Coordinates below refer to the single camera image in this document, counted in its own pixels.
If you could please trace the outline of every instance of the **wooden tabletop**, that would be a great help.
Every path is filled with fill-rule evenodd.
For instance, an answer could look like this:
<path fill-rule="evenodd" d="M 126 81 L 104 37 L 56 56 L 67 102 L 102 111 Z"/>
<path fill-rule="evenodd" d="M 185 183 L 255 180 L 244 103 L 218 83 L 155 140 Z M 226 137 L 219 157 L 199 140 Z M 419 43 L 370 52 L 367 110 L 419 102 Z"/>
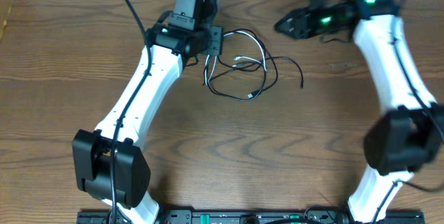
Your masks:
<path fill-rule="evenodd" d="M 146 27 L 175 3 L 132 1 Z M 151 195 L 195 209 L 341 205 L 361 179 L 363 136 L 379 116 L 362 54 L 353 44 L 297 42 L 273 31 L 308 1 L 220 1 L 215 25 L 254 30 L 273 55 L 301 65 L 305 88 L 299 90 L 294 65 L 280 60 L 277 85 L 244 103 L 203 87 L 203 63 L 186 68 L 148 133 Z M 408 0 L 403 12 L 412 55 L 438 101 L 444 100 L 443 5 Z M 71 141 L 110 111 L 143 45 L 123 0 L 15 0 L 0 43 L 0 222 L 74 223 L 82 209 L 108 208 L 77 189 Z M 259 51 L 250 39 L 231 37 L 221 58 L 236 55 Z M 261 77 L 230 74 L 215 86 L 245 96 Z M 413 181 L 441 183 L 443 162 L 441 154 Z M 391 208 L 421 209 L 428 223 L 442 223 L 444 194 L 403 188 Z"/>

